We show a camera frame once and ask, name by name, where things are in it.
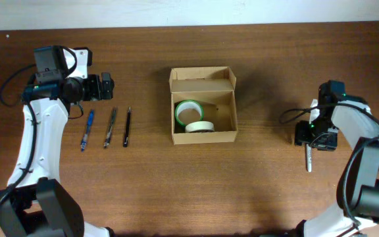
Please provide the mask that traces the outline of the black and white marker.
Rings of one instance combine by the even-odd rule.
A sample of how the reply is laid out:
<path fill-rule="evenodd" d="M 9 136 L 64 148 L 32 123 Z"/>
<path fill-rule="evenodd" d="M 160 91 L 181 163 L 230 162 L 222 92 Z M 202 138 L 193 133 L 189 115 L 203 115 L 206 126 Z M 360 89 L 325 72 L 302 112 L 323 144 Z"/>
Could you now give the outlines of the black and white marker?
<path fill-rule="evenodd" d="M 312 149 L 309 144 L 305 145 L 305 161 L 308 172 L 312 172 Z"/>

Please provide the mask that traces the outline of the blue ballpoint pen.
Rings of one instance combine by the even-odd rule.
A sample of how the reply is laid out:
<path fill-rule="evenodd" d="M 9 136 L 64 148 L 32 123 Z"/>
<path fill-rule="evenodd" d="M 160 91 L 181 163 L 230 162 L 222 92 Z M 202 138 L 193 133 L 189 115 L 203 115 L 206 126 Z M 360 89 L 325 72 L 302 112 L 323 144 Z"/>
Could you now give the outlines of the blue ballpoint pen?
<path fill-rule="evenodd" d="M 85 149 L 86 149 L 86 146 L 87 146 L 87 143 L 88 143 L 89 134 L 91 132 L 91 126 L 92 126 L 93 120 L 94 120 L 94 115 L 95 115 L 95 111 L 92 109 L 89 112 L 89 117 L 88 117 L 87 123 L 86 123 L 86 129 L 85 129 L 84 135 L 82 137 L 82 140 L 80 142 L 80 151 L 81 152 L 84 152 Z"/>

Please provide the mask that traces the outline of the green tape roll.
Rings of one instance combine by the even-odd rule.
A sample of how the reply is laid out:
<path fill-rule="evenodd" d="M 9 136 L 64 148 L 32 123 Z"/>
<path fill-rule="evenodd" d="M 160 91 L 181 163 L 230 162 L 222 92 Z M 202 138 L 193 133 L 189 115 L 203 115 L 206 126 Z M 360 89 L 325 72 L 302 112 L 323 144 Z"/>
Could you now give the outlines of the green tape roll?
<path fill-rule="evenodd" d="M 180 126 L 187 126 L 189 124 L 188 122 L 184 122 L 183 120 L 181 120 L 179 117 L 180 114 L 184 110 L 187 110 L 187 109 L 195 110 L 198 112 L 199 118 L 197 120 L 195 120 L 196 122 L 203 120 L 203 118 L 204 118 L 203 107 L 195 100 L 192 100 L 192 99 L 183 100 L 183 101 L 179 102 L 179 104 L 176 106 L 175 111 L 174 111 L 174 118 L 176 119 L 177 123 Z"/>

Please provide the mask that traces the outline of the cream masking tape roll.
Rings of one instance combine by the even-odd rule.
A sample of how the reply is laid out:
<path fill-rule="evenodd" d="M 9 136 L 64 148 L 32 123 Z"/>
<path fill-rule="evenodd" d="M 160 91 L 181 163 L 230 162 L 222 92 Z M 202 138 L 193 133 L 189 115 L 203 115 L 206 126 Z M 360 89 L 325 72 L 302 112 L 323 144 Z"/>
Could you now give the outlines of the cream masking tape roll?
<path fill-rule="evenodd" d="M 209 121 L 197 121 L 189 123 L 185 127 L 185 133 L 197 133 L 197 132 L 214 132 L 215 127 L 212 122 Z"/>

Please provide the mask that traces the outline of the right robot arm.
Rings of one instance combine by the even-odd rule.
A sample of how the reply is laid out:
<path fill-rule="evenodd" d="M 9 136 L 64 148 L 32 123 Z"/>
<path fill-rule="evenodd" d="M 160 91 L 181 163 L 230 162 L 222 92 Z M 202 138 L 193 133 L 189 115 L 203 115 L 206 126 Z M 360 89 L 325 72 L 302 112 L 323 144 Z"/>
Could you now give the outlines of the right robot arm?
<path fill-rule="evenodd" d="M 338 134 L 343 134 L 352 154 L 338 182 L 336 202 L 319 216 L 301 221 L 297 236 L 352 236 L 379 225 L 379 120 L 368 103 L 347 95 L 344 83 L 330 80 L 301 112 L 310 119 L 296 124 L 295 145 L 334 151 Z"/>

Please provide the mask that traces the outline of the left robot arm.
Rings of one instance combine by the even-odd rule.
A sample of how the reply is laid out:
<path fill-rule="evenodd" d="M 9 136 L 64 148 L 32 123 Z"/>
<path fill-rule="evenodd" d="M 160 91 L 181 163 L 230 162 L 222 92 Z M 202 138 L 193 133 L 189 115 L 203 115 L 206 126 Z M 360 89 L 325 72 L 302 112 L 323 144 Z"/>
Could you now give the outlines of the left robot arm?
<path fill-rule="evenodd" d="M 70 109 L 83 101 L 113 98 L 108 72 L 88 74 L 93 53 L 61 45 L 34 50 L 36 73 L 21 94 L 24 129 L 7 187 L 0 190 L 0 229 L 5 236 L 114 236 L 94 226 L 60 181 L 61 143 Z"/>

